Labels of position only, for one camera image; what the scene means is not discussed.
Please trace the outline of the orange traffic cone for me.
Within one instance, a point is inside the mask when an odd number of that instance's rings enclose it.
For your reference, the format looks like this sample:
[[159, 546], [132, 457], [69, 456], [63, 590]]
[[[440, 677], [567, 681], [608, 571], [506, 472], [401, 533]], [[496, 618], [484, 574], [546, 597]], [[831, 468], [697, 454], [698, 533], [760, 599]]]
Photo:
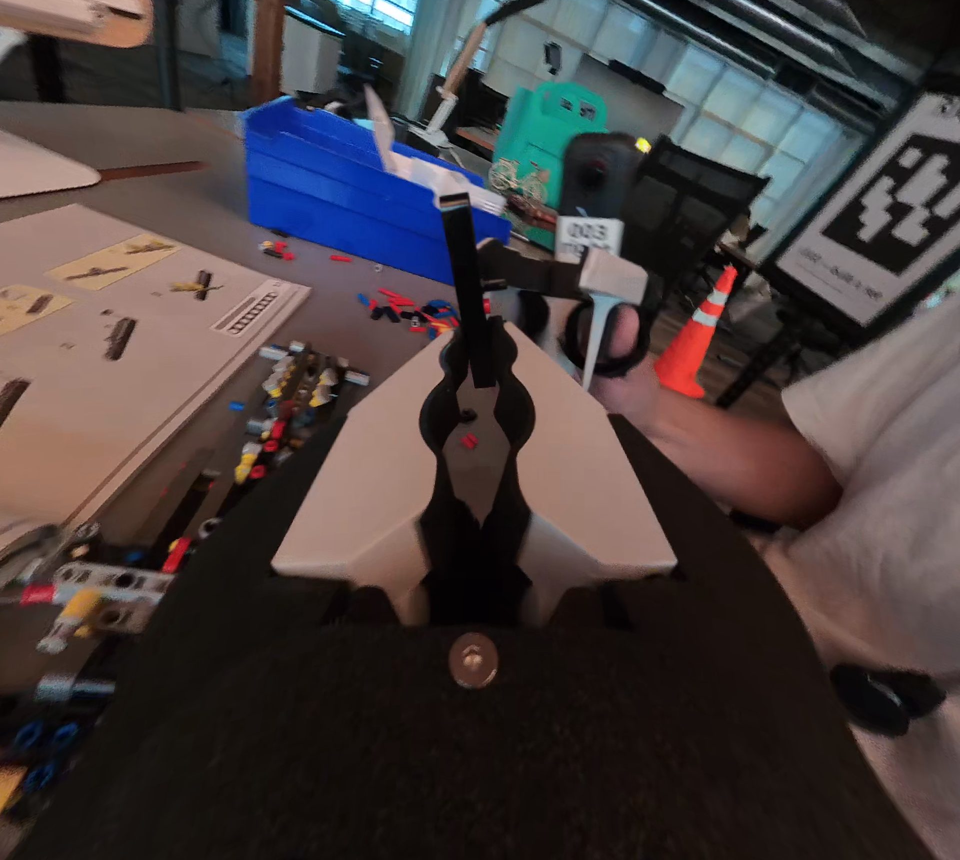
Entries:
[[694, 310], [689, 321], [654, 364], [662, 387], [692, 399], [705, 391], [698, 381], [699, 370], [714, 338], [716, 326], [729, 300], [738, 270], [725, 267], [713, 290]]

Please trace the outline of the black white marker sign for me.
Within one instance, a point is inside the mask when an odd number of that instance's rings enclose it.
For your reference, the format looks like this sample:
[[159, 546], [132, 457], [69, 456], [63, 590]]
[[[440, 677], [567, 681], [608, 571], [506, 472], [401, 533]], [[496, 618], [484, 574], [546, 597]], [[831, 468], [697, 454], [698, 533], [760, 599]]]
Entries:
[[765, 261], [777, 290], [872, 328], [957, 267], [958, 79], [919, 92]]

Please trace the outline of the person's right forearm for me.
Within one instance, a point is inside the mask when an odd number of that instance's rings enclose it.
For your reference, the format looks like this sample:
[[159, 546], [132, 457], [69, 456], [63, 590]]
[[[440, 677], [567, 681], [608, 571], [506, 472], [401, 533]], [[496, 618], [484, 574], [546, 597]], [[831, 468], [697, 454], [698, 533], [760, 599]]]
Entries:
[[733, 510], [806, 529], [838, 505], [842, 487], [792, 426], [738, 417], [669, 390], [655, 394], [644, 433], [692, 483]]

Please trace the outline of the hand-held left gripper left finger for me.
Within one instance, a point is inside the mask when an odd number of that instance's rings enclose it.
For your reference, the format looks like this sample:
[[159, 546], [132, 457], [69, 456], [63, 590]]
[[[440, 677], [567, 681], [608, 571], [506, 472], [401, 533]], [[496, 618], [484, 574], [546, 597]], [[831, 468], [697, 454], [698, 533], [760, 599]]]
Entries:
[[272, 558], [277, 574], [378, 588], [402, 624], [426, 623], [430, 566], [418, 522], [437, 459], [420, 418], [451, 339], [431, 342], [348, 413]]

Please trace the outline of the crumpled white plastic bag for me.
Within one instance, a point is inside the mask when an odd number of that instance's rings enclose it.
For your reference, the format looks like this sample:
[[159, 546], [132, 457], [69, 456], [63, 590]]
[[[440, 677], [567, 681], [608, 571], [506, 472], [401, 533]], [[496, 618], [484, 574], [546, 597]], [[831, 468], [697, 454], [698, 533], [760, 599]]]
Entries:
[[474, 209], [497, 216], [503, 213], [507, 205], [505, 197], [472, 182], [465, 174], [454, 171], [451, 164], [436, 158], [413, 158], [400, 153], [394, 146], [395, 126], [369, 85], [364, 86], [364, 98], [377, 153], [388, 174], [430, 189], [435, 206], [440, 205], [441, 197], [463, 194], [468, 196]]

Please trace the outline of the teal bag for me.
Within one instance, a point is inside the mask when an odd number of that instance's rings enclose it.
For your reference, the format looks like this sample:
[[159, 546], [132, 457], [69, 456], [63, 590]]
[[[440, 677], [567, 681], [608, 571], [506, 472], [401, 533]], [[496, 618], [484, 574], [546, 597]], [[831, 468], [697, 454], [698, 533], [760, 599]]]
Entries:
[[519, 88], [507, 106], [494, 146], [493, 179], [540, 179], [546, 206], [557, 207], [563, 186], [564, 157], [581, 134], [605, 134], [604, 99], [576, 83], [547, 82]]

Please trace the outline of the blue plastic bin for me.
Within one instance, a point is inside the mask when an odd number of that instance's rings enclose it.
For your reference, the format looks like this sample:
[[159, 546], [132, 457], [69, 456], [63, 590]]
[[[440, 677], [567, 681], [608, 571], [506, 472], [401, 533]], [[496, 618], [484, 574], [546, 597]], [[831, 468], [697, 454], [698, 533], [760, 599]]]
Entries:
[[284, 97], [242, 113], [249, 220], [451, 284], [437, 197], [386, 170], [374, 132]]

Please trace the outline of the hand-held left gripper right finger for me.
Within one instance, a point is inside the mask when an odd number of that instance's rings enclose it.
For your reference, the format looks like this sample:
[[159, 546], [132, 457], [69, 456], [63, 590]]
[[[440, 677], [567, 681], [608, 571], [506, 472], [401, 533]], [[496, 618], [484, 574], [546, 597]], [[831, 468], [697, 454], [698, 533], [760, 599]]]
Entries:
[[490, 327], [509, 444], [490, 545], [510, 615], [546, 624], [570, 590], [668, 576], [677, 557], [606, 411], [515, 325]]

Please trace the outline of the black mesh chair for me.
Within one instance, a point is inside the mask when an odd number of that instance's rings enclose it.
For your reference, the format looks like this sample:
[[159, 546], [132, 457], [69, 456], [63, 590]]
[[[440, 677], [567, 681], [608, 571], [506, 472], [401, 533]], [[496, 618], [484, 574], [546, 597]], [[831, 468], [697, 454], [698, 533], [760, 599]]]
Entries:
[[648, 274], [641, 311], [659, 311], [770, 179], [691, 153], [659, 137], [627, 187], [621, 256]]

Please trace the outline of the miniature bicycle model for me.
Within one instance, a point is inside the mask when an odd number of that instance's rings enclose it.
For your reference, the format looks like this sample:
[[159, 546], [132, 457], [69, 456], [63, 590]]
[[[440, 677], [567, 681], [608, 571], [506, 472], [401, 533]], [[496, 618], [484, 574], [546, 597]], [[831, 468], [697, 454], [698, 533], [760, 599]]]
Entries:
[[551, 171], [534, 161], [525, 165], [526, 173], [522, 173], [521, 168], [518, 160], [499, 158], [487, 173], [487, 187], [504, 196], [516, 195], [529, 202], [545, 205]]

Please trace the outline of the open instruction booklet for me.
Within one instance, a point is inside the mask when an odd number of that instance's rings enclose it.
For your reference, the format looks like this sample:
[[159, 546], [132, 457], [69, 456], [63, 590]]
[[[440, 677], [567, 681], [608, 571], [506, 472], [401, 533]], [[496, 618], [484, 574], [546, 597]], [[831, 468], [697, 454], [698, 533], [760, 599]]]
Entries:
[[310, 287], [87, 206], [2, 222], [2, 554], [101, 511]]

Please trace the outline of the pile of small lego pins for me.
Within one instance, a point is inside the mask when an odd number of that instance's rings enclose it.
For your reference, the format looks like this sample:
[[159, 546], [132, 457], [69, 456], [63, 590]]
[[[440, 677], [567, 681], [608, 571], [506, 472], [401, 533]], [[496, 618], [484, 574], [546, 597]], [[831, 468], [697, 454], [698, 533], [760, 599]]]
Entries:
[[[292, 262], [296, 259], [289, 241], [282, 239], [266, 239], [257, 243], [258, 251], [265, 256]], [[332, 264], [358, 264], [359, 259], [351, 254], [329, 254], [328, 261]], [[450, 333], [461, 326], [459, 309], [444, 299], [433, 299], [424, 303], [416, 303], [406, 294], [390, 290], [385, 287], [376, 287], [372, 292], [358, 292], [357, 302], [364, 307], [368, 318], [374, 322], [387, 321], [395, 325], [404, 325], [404, 328], [418, 335], [425, 335], [434, 340], [437, 337]]]

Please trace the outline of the person's right hand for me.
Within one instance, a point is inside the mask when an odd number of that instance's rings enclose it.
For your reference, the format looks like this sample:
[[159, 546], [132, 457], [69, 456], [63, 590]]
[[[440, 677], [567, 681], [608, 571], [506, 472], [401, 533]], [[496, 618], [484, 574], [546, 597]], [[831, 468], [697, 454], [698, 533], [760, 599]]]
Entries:
[[654, 357], [646, 353], [642, 361], [632, 364], [630, 371], [623, 375], [606, 376], [599, 372], [601, 366], [628, 358], [642, 339], [641, 327], [640, 317], [632, 307], [621, 304], [613, 310], [606, 321], [601, 354], [589, 392], [608, 413], [618, 414], [646, 432], [659, 410], [660, 382], [654, 370]]

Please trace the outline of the black lego beam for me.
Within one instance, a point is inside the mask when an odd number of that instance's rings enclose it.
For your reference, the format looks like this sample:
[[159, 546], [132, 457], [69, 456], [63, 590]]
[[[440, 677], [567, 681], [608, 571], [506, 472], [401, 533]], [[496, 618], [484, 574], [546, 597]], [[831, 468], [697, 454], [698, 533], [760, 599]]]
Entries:
[[439, 197], [438, 202], [473, 384], [478, 389], [491, 389], [498, 381], [470, 197], [453, 193]]

